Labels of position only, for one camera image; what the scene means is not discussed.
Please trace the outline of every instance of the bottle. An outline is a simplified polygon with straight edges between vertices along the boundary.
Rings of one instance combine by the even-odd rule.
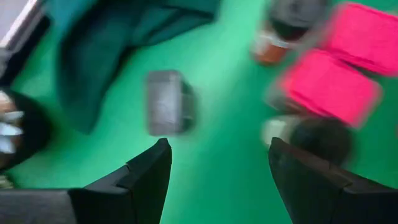
[[[257,35],[255,58],[264,64],[280,62],[325,13],[327,3],[328,0],[274,0]]]

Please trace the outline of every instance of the green backdrop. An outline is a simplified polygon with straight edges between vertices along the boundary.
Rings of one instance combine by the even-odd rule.
[[[395,0],[362,1],[382,10]],[[178,69],[198,98],[198,121],[170,137],[173,165],[162,223],[290,223],[268,166],[261,124],[277,112],[262,97],[294,56],[262,67],[249,50],[265,0],[223,1],[218,20],[131,55],[109,89],[95,130],[71,129],[54,90],[55,38],[50,29],[13,89],[39,100],[55,123],[53,141],[9,172],[23,188],[83,187],[153,145],[145,123],[144,79]],[[397,80],[381,80],[384,96],[356,133],[348,169],[398,187]]]

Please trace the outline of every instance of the black object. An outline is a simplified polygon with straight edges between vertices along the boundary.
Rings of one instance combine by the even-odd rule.
[[[13,154],[0,152],[0,171],[10,169],[37,151],[43,149],[52,135],[52,124],[45,111],[35,100],[9,88],[0,88],[15,104],[16,110],[24,112],[21,128],[23,130],[20,146]]]
[[[397,223],[398,190],[272,139],[269,165],[294,224]]]
[[[292,131],[289,143],[334,165],[342,165],[354,148],[353,133],[336,118],[303,119]]]
[[[0,223],[159,223],[171,163],[160,139],[84,189],[0,190]]]

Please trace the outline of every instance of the green surface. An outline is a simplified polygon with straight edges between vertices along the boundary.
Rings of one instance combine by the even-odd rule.
[[[271,177],[260,128],[276,113],[262,102],[263,92],[293,58],[268,68],[252,60],[249,49],[264,4],[263,0],[223,1],[216,23],[130,56],[89,136],[72,130],[60,110],[50,30],[13,89],[49,110],[56,133],[45,150],[10,174],[21,187],[82,187],[120,167],[157,139],[146,131],[146,73],[173,68],[193,86],[199,118],[195,129],[169,138],[173,165],[162,223],[290,223]],[[366,4],[386,10],[396,3]],[[398,187],[398,81],[381,83],[381,105],[358,132],[349,168]]]

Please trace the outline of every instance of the pink packaging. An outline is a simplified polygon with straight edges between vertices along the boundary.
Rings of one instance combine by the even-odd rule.
[[[379,84],[330,53],[308,51],[282,79],[285,94],[321,116],[358,127],[380,95]]]
[[[335,57],[385,76],[398,76],[398,17],[344,3],[332,17],[323,47]]]

